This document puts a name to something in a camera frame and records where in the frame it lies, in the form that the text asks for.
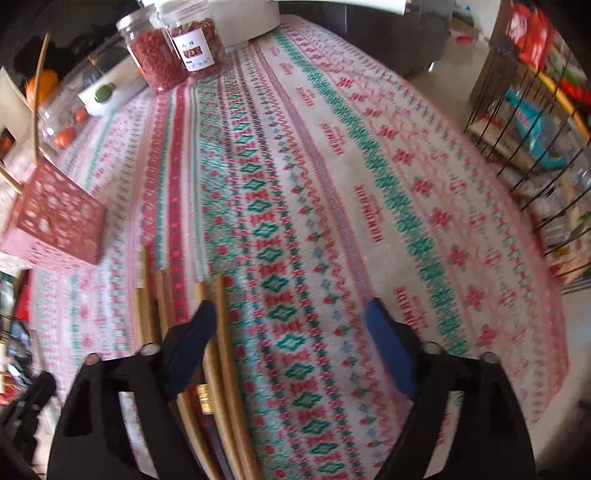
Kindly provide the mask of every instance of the orange fruit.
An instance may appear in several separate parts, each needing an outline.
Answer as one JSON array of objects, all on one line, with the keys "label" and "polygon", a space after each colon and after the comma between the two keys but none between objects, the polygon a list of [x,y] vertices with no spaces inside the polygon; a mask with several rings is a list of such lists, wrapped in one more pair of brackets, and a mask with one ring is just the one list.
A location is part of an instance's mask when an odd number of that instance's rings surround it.
[{"label": "orange fruit", "polygon": [[[57,73],[53,70],[43,70],[39,80],[39,105],[45,102],[59,83]],[[35,77],[27,82],[27,105],[33,108],[35,99]]]},{"label": "orange fruit", "polygon": [[74,127],[65,128],[59,131],[54,137],[54,143],[60,148],[66,148],[72,144],[76,137],[76,129]]},{"label": "orange fruit", "polygon": [[86,120],[88,120],[89,114],[88,111],[86,110],[86,107],[80,107],[76,113],[74,114],[74,121],[79,124],[82,122],[86,122]]}]

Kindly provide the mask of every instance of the cherry tomato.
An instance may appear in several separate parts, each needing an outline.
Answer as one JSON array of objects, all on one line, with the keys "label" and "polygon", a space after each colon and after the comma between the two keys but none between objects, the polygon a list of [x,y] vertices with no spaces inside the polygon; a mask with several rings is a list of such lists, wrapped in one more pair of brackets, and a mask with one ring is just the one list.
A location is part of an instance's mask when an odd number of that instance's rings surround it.
[{"label": "cherry tomato", "polygon": [[86,122],[88,120],[89,114],[86,111],[85,107],[81,107],[75,114],[74,114],[74,121],[77,124],[81,124],[82,122]]},{"label": "cherry tomato", "polygon": [[72,144],[75,137],[76,129],[74,127],[70,127],[58,132],[53,141],[58,147],[66,148]]}]

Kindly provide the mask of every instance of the blue gripper pad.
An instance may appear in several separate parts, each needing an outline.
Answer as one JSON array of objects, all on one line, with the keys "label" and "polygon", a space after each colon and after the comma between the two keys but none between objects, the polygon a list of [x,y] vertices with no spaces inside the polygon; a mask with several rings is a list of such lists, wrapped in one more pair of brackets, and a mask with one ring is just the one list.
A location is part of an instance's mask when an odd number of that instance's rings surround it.
[{"label": "blue gripper pad", "polygon": [[411,400],[418,393],[416,364],[423,349],[413,330],[395,322],[380,299],[372,299],[365,310],[365,322],[398,391]]}]

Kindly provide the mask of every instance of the tablecloth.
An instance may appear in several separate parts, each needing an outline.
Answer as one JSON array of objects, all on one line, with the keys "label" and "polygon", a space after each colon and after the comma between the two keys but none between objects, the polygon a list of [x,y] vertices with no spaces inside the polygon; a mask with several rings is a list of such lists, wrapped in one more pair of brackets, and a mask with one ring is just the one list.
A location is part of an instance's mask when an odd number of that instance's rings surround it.
[{"label": "tablecloth", "polygon": [[87,353],[140,346],[142,244],[170,272],[176,322],[196,281],[227,275],[266,478],[371,479],[392,448],[410,404],[366,331],[373,297],[450,353],[496,352],[529,425],[567,372],[558,290],[482,157],[396,74],[301,18],[231,54],[218,79],[93,120],[59,167],[108,207],[94,270],[35,273],[62,396]]}]

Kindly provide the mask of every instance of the dried food in jar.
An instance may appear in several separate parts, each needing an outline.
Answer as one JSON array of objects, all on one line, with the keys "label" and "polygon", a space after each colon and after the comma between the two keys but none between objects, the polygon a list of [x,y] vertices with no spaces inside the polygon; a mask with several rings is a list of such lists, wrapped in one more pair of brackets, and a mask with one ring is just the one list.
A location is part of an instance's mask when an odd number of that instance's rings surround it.
[{"label": "dried food in jar", "polygon": [[142,32],[129,43],[144,78],[153,91],[166,92],[187,77],[181,61],[170,50],[161,30]]},{"label": "dried food in jar", "polygon": [[172,27],[170,36],[193,77],[216,72],[226,61],[226,51],[211,18]]}]

